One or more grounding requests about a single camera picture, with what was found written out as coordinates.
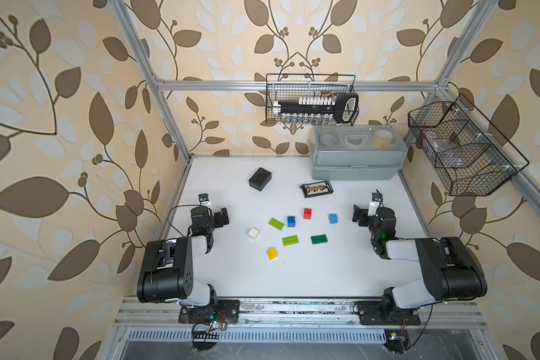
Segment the light blue lego brick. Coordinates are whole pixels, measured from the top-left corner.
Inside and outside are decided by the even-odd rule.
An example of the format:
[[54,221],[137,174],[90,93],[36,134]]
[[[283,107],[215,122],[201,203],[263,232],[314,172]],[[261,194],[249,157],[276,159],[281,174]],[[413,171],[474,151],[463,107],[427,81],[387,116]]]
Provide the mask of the light blue lego brick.
[[338,222],[338,216],[336,214],[330,214],[328,220],[330,224],[336,224]]

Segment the white lego brick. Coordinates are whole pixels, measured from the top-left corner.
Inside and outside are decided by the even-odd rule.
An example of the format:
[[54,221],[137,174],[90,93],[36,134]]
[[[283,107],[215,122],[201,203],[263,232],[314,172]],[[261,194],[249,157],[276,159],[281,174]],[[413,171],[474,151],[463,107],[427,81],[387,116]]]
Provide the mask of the white lego brick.
[[250,228],[249,231],[247,231],[247,237],[253,241],[256,241],[258,237],[260,236],[260,231],[257,228]]

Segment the dark green lego brick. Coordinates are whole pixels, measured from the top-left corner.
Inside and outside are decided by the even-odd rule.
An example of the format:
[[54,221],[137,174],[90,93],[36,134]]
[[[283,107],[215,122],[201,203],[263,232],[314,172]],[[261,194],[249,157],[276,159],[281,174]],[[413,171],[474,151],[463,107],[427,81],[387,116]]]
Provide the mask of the dark green lego brick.
[[313,245],[325,244],[328,242],[328,238],[325,234],[312,235],[312,237],[310,237],[310,240]]

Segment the yellow lego brick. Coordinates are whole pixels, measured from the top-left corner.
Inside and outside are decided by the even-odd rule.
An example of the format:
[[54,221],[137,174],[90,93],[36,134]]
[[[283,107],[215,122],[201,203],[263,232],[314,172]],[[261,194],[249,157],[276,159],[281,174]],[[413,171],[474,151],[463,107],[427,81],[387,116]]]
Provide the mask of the yellow lego brick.
[[273,260],[278,257],[278,252],[276,251],[274,247],[271,247],[270,249],[268,249],[266,254],[270,260]]

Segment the red lego brick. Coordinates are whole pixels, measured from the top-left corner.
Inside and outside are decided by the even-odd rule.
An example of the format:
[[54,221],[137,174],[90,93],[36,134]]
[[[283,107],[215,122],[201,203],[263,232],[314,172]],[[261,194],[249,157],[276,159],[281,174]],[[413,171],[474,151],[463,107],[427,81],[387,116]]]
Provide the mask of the red lego brick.
[[304,218],[305,220],[310,220],[311,217],[312,217],[312,210],[309,209],[309,208],[305,208],[305,209],[304,209],[303,218]]

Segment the dark blue lego brick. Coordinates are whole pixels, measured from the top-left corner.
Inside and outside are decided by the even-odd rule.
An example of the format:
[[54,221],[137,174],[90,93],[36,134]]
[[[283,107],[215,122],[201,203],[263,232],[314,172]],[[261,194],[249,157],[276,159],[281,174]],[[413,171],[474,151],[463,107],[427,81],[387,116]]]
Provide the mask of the dark blue lego brick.
[[296,217],[295,216],[288,216],[287,217],[287,226],[288,227],[295,227],[296,226]]

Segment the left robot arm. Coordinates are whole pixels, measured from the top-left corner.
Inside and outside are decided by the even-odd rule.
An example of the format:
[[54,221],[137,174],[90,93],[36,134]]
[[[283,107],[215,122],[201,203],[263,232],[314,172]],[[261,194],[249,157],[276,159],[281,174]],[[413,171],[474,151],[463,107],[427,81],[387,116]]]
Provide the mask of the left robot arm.
[[177,302],[186,308],[218,303],[214,287],[195,279],[194,258],[211,252],[214,230],[230,223],[228,212],[200,205],[190,211],[190,217],[188,235],[147,244],[136,285],[140,302]]

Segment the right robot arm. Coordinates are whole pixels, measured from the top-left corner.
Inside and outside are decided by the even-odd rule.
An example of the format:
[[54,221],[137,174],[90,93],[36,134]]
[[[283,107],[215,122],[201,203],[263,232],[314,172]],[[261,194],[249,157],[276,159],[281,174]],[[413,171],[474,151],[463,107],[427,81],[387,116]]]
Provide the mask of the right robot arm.
[[369,229],[370,243],[381,259],[419,265],[420,278],[384,290],[380,306],[383,311],[413,311],[425,305],[470,301],[486,295],[485,276],[458,237],[397,237],[395,212],[381,205],[368,209],[354,205],[352,221]]

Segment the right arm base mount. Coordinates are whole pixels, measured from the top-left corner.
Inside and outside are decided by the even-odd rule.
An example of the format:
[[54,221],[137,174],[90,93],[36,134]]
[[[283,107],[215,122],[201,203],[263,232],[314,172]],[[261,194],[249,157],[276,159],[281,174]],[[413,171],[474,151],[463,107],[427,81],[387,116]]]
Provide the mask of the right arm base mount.
[[353,308],[363,326],[419,326],[421,320],[412,309],[401,309],[381,301],[357,301]]

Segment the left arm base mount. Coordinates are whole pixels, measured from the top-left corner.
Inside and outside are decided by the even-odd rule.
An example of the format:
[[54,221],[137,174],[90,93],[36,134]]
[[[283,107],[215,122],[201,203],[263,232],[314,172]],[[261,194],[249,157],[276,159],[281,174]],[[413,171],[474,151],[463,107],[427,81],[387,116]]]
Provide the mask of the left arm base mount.
[[178,322],[181,324],[220,323],[236,324],[240,315],[240,301],[222,298],[211,300],[207,306],[182,306]]

